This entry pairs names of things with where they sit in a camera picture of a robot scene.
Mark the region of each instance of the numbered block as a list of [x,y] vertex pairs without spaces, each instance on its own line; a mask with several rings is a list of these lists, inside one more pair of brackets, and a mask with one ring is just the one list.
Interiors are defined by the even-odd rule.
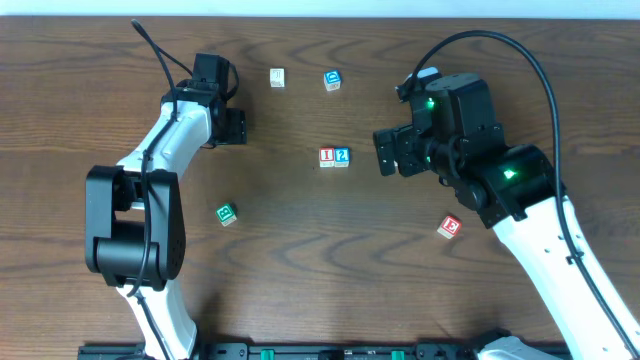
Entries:
[[271,69],[269,80],[271,87],[284,87],[284,69]]
[[336,149],[336,167],[348,167],[351,155],[349,149]]
[[218,220],[220,220],[222,226],[228,226],[238,220],[236,213],[233,211],[233,207],[229,204],[224,204],[224,206],[216,210],[216,215],[218,215]]
[[320,167],[334,167],[335,165],[335,150],[333,148],[320,149]]
[[327,88],[327,91],[340,89],[341,83],[342,79],[340,78],[340,74],[338,74],[338,70],[324,73],[324,87]]
[[438,233],[446,237],[447,239],[451,239],[454,236],[456,236],[458,231],[460,231],[461,227],[462,227],[462,223],[460,222],[460,220],[451,216],[447,216],[442,222],[442,224],[440,224],[440,227],[438,228]]

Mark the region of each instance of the white wall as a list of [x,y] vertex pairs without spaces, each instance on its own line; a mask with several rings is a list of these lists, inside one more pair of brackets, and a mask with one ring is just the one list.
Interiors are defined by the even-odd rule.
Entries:
[[0,0],[0,15],[640,19],[640,0]]

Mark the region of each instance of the green light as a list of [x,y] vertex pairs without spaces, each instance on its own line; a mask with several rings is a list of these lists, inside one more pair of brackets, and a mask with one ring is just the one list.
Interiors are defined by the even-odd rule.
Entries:
[[433,110],[433,108],[435,107],[436,107],[436,102],[432,98],[429,98],[427,100],[427,110]]
[[507,170],[505,170],[503,174],[504,174],[504,177],[506,177],[506,178],[507,178],[507,180],[509,180],[509,179],[511,179],[512,177],[514,177],[514,176],[518,175],[518,173],[517,173],[517,172],[515,172],[515,171],[513,171],[513,170],[511,170],[511,169],[507,169]]

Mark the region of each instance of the wood grain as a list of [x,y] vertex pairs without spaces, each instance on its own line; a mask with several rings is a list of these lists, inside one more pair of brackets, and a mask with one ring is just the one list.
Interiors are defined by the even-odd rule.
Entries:
[[[495,326],[561,336],[515,259],[433,174],[379,175],[371,134],[407,123],[397,85],[437,41],[504,32],[544,65],[561,112],[564,174],[584,233],[640,316],[640,23],[526,20],[143,18],[190,64],[237,65],[249,144],[199,152],[181,183],[186,303],[205,338],[256,342],[464,339]],[[126,18],[0,18],[0,358],[73,358],[85,342],[142,339],[127,304],[84,265],[84,178],[131,151],[167,84]],[[538,80],[490,40],[432,65],[488,81],[510,143],[550,154]],[[284,67],[287,87],[269,86]],[[340,70],[327,93],[322,73]],[[179,69],[173,67],[175,77]],[[317,149],[348,146],[348,169]],[[227,201],[239,221],[223,228]],[[435,229],[462,219],[452,241]]]

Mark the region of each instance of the green and white cube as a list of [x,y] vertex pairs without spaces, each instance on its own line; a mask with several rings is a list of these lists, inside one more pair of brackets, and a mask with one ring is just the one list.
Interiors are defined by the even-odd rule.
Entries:
[[222,226],[227,226],[232,222],[238,220],[236,217],[236,213],[233,212],[231,205],[224,204],[223,207],[216,210],[216,215],[218,215],[218,220],[222,223]]

